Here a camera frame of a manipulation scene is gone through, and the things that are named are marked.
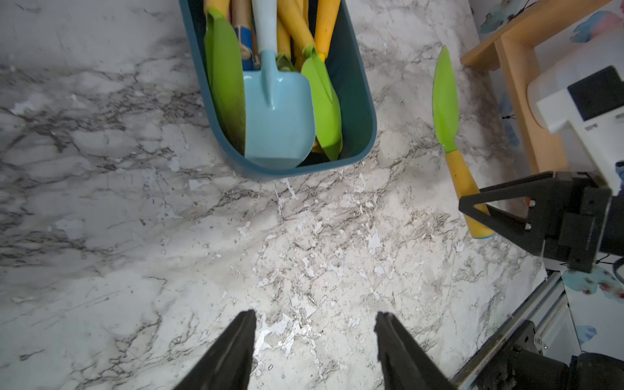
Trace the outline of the green narrow shovel yellow handle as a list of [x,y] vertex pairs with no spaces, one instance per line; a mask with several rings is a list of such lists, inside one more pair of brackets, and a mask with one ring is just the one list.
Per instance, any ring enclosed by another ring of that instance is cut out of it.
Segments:
[[331,160],[339,159],[342,143],[341,107],[332,86],[328,70],[315,47],[309,27],[296,1],[279,0],[277,12],[284,27],[306,59],[301,73],[310,83],[315,131],[325,155]]

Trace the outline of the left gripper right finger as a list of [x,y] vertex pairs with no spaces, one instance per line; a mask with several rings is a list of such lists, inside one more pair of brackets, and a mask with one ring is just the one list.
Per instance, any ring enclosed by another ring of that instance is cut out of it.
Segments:
[[394,314],[379,312],[375,333],[385,389],[455,389]]

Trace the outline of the blue shovel wooden handle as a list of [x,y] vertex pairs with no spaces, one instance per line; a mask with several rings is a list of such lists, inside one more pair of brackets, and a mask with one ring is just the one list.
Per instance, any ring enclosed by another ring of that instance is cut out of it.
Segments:
[[232,0],[231,11],[232,25],[237,35],[242,68],[244,71],[255,71],[252,2],[250,0]]

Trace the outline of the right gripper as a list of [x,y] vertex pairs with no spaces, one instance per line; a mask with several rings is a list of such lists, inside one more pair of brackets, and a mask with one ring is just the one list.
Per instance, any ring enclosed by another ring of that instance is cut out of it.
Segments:
[[482,188],[459,211],[526,252],[589,273],[600,253],[623,255],[623,192],[586,172],[545,172]]

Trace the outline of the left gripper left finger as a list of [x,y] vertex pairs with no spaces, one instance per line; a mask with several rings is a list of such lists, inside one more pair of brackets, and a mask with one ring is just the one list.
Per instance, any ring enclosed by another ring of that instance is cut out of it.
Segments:
[[256,321],[254,310],[240,312],[174,389],[247,389]]

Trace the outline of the green leaf shovel yellow handle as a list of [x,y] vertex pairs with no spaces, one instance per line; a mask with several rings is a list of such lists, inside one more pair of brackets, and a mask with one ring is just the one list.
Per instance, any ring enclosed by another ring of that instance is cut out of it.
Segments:
[[277,19],[276,25],[277,36],[277,55],[276,65],[281,72],[296,72],[297,68],[292,62],[291,37],[281,19]]

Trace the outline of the yellow scoop shovel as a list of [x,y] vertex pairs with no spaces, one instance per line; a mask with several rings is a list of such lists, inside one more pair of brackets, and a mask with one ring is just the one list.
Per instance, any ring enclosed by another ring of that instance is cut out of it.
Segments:
[[315,106],[317,115],[316,137],[326,156],[331,161],[338,160],[342,146],[342,119],[340,101],[328,74],[325,61],[328,58],[331,38],[334,32],[340,1],[318,1],[315,49],[318,59],[314,65],[320,86]]

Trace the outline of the green trowel light-blue handle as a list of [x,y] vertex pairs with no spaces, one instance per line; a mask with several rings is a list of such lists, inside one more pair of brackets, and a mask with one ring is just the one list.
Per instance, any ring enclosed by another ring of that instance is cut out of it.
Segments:
[[479,188],[455,142],[460,116],[458,91],[449,50],[445,45],[440,51],[435,69],[432,90],[435,136],[445,151],[445,161],[457,198],[476,195]]

